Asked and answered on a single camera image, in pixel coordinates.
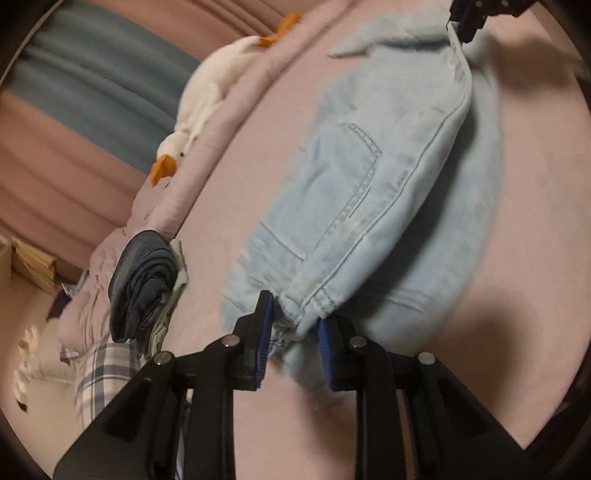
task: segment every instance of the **plaid shirt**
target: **plaid shirt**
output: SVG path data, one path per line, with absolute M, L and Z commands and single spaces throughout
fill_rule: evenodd
M 105 335 L 77 368 L 74 404 L 85 429 L 141 368 L 134 348 Z

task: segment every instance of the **folded dark jeans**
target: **folded dark jeans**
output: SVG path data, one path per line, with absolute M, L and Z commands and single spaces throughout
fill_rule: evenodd
M 136 338 L 151 326 L 177 274 L 173 252 L 160 234 L 145 230 L 129 241 L 109 283 L 114 342 Z

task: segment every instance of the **white stuffed duck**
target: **white stuffed duck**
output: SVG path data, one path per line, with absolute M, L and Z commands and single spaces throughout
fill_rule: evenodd
M 152 187 L 160 179 L 176 173 L 181 159 L 207 120 L 222 104 L 232 85 L 266 47 L 281 39 L 299 19 L 298 14 L 289 14 L 272 37 L 240 38 L 213 52 L 193 72 L 178 103 L 174 132 L 162 141 L 156 152 L 157 160 L 150 170 Z

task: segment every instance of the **teal blanket stripe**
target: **teal blanket stripe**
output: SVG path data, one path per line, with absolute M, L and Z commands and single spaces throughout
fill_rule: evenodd
M 97 5 L 62 5 L 24 49 L 8 89 L 148 173 L 199 62 Z

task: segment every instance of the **denim jacket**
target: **denim jacket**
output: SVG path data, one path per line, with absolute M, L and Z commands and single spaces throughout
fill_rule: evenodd
M 325 91 L 228 279 L 224 327 L 271 290 L 271 352 L 305 387 L 322 384 L 318 318 L 339 312 L 386 349 L 416 353 L 485 244 L 502 176 L 491 39 L 462 47 L 448 15 L 384 15 L 330 52 L 366 60 Z

